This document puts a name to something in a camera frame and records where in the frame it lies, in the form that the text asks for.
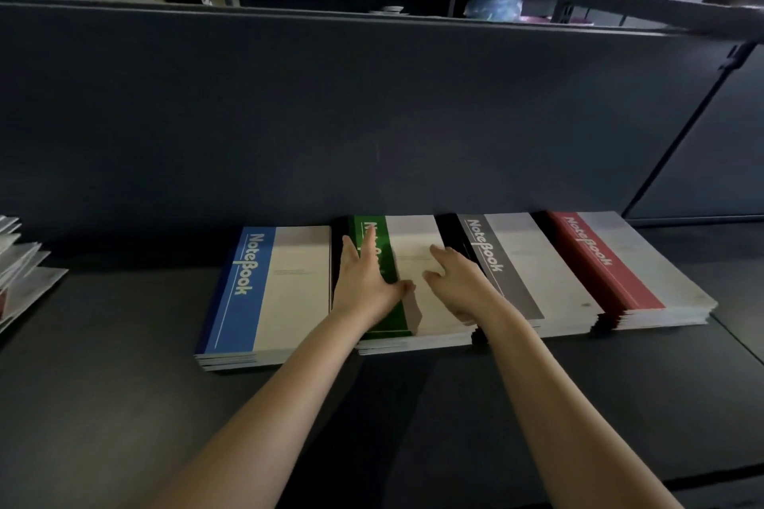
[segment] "desk surface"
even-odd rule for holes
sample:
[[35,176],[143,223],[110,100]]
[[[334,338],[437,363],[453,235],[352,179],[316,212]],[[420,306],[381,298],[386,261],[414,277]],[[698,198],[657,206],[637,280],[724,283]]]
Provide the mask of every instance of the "desk surface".
[[[764,245],[750,243],[764,225],[644,234],[721,302],[722,321],[752,321],[740,314],[764,303]],[[75,270],[2,339],[0,505],[140,504],[262,386],[271,371],[215,375],[191,357],[217,272]],[[717,322],[548,345],[661,479],[764,462],[764,366]],[[306,494],[364,507],[545,500],[490,355],[354,356],[339,385],[353,380],[283,507]]]

